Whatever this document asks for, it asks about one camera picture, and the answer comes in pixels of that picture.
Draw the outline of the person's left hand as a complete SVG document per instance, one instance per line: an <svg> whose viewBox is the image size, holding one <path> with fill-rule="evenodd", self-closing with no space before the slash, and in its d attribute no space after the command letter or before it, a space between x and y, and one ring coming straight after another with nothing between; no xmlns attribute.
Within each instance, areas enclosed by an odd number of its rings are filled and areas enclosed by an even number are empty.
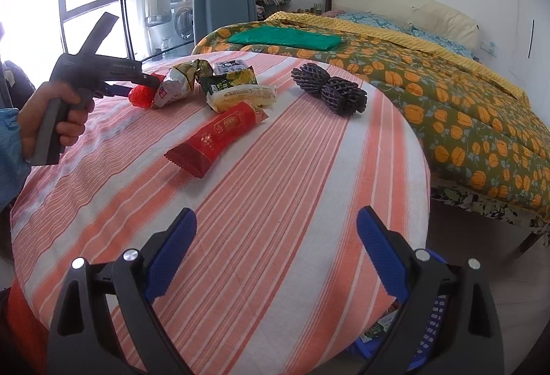
<svg viewBox="0 0 550 375"><path fill-rule="evenodd" d="M40 127L47 125L50 136L55 134L62 147L70 147L86 130L93 100L81 105L81 97L67 83L43 83L28 99L17 115L20 127L21 155L30 162L34 156Z"/></svg>

